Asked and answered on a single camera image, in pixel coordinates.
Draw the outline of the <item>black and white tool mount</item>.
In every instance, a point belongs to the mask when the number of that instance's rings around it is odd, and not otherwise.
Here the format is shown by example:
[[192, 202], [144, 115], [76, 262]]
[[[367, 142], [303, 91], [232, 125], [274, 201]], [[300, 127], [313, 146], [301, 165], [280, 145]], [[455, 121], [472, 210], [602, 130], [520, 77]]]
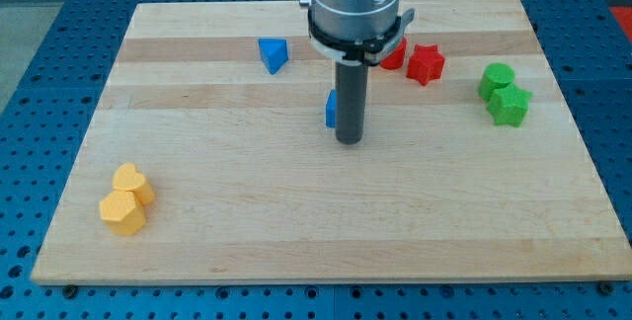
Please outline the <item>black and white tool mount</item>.
[[376, 66], [399, 46], [405, 30], [415, 18], [415, 10], [408, 9], [397, 16], [394, 24], [382, 34], [370, 39], [343, 40], [322, 31], [308, 10], [308, 30], [312, 46], [322, 55], [346, 66]]

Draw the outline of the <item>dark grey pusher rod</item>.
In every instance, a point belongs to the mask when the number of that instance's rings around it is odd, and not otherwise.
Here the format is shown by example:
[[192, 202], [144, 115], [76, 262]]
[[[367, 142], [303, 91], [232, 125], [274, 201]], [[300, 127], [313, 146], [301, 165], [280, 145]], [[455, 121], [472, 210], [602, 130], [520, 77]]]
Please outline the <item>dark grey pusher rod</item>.
[[336, 138], [346, 145], [361, 141], [368, 81], [368, 67], [335, 66]]

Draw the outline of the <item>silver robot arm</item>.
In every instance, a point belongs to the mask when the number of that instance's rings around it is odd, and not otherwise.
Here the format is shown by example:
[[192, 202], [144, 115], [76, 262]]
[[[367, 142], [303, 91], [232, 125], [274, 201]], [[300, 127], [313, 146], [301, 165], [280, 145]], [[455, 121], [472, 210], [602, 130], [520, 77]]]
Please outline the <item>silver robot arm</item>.
[[368, 71], [395, 51], [415, 11], [400, 0], [299, 0], [313, 47], [335, 63], [335, 134], [346, 145], [363, 137]]

